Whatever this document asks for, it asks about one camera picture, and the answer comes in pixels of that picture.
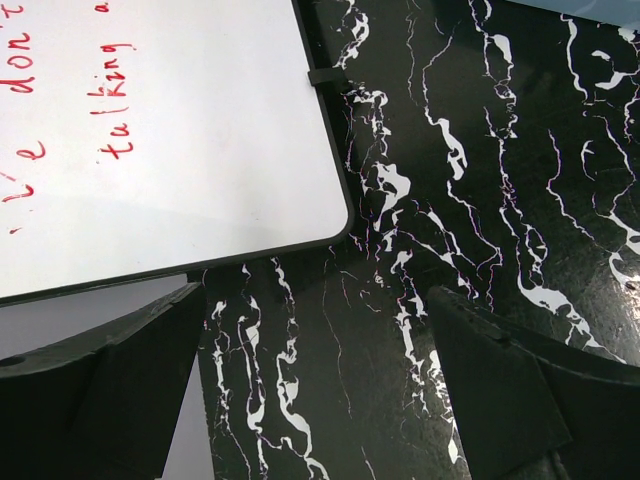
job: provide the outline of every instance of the marble print sheet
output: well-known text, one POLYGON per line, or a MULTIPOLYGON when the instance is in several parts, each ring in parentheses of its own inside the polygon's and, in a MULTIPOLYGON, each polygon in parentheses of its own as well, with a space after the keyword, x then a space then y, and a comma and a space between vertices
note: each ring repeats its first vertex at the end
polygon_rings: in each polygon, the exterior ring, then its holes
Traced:
POLYGON ((500 0, 313 4, 352 82, 355 224, 202 274, 216 478, 468 478, 431 286, 640 365, 640 37, 500 0))

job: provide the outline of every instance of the whiteboard frame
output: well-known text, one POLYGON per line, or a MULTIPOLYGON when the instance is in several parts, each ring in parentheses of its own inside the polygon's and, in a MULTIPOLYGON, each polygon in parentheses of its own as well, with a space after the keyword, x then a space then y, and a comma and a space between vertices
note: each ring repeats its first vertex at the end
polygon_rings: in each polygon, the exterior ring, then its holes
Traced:
MULTIPOLYGON (((307 33, 308 27, 307 25, 305 25, 305 21, 303 18, 304 14, 301 11, 301 6, 299 2, 300 0, 292 0, 291 4, 292 4, 292 8, 294 10, 296 21, 298 24, 300 39, 302 41, 305 55, 307 57, 309 70, 313 71, 317 69, 318 66, 316 65, 316 60, 313 57, 311 44, 310 44, 309 36, 307 33)), ((283 246, 278 248, 259 250, 255 252, 233 255, 229 257, 223 257, 223 258, 218 258, 218 259, 213 259, 208 261, 178 265, 174 267, 168 267, 168 268, 157 269, 157 270, 150 270, 150 271, 140 272, 140 273, 135 273, 130 275, 107 278, 104 280, 96 280, 96 281, 86 282, 86 283, 65 285, 62 287, 56 287, 51 289, 36 290, 33 292, 19 294, 19 295, 10 295, 7 297, 0 298, 0 308, 9 306, 9 305, 19 304, 19 303, 26 303, 26 302, 36 301, 36 300, 43 300, 47 298, 60 297, 64 295, 71 295, 71 294, 81 293, 81 292, 86 292, 91 290, 98 290, 101 288, 112 287, 115 285, 124 285, 127 283, 135 283, 143 280, 151 280, 155 278, 168 277, 168 276, 177 275, 177 274, 184 274, 184 273, 189 274, 192 272, 202 271, 209 268, 215 268, 222 265, 242 263, 242 262, 250 261, 250 260, 261 258, 261 257, 272 257, 272 256, 278 256, 284 253, 295 252, 303 249, 328 246, 341 241, 344 237, 347 236, 347 234, 349 233, 349 231, 351 231, 353 227, 353 223, 355 219, 355 210, 349 194, 349 188, 347 186, 344 166, 343 166, 342 158, 338 148, 338 144, 336 142, 336 137, 333 132, 330 113, 327 106, 326 95, 329 92, 327 92, 322 88, 317 88, 317 87, 315 88, 315 92, 320 105, 322 120, 324 123, 328 140, 329 140, 329 145, 330 145, 331 153, 333 155, 333 160, 335 162, 335 167, 338 174, 340 187, 341 187, 342 194, 344 196, 345 204, 347 207, 347 222, 343 230, 339 232, 337 235, 334 235, 333 237, 329 237, 325 239, 319 239, 319 240, 314 240, 310 242, 303 242, 303 243, 298 243, 298 244, 293 244, 293 245, 288 245, 288 246, 283 246)))

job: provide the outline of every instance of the black clip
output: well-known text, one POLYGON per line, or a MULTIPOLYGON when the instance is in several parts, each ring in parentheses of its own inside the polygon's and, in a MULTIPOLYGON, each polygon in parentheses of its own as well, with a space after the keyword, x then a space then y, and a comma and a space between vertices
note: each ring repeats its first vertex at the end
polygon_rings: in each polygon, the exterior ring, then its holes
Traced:
POLYGON ((318 87, 320 85, 335 85, 340 92, 350 88, 349 80, 344 70, 339 67, 316 68, 309 72, 309 81, 311 86, 318 87))

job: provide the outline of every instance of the white surface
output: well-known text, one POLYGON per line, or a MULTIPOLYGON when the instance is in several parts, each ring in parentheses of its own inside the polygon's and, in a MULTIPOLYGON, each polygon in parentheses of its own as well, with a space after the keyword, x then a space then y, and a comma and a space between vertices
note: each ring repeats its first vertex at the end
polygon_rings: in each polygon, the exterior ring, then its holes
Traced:
MULTIPOLYGON (((186 285, 184 275, 0 308, 0 359, 82 333, 135 311, 186 285)), ((213 462, 194 363, 163 480, 212 480, 213 462)))
POLYGON ((0 13, 0 80, 35 78, 32 93, 0 84, 0 172, 16 179, 0 176, 0 199, 35 190, 0 202, 0 298, 342 231, 290 0, 110 0, 109 13, 97 3, 21 0, 23 13, 0 13), (23 32, 31 50, 6 47, 23 32), (117 43, 135 50, 100 49, 117 43), (7 64, 22 54, 33 66, 7 64), (104 79, 114 58, 126 97, 87 96, 119 83, 104 79), (130 137, 110 136, 123 122, 130 137), (38 153, 38 141, 43 158, 16 154, 38 153), (99 152, 127 141, 120 160, 99 152))

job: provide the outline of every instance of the gray floor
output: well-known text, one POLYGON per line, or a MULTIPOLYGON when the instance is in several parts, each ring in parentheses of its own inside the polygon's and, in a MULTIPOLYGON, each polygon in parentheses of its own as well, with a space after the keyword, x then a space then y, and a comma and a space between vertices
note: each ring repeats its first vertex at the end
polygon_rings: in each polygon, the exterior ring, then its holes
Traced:
MULTIPOLYGON (((0 308, 0 359, 130 313, 187 283, 184 275, 0 308)), ((163 480, 210 480, 213 465, 196 360, 163 480)))

